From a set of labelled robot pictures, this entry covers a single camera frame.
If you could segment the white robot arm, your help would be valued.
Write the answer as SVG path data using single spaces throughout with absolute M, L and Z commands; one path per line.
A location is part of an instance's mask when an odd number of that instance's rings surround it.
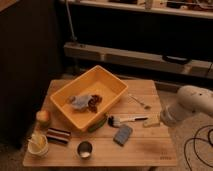
M 161 111 L 160 119 L 166 126 L 172 127 L 198 113 L 213 118 L 213 91 L 186 85 L 178 89 L 176 100 Z

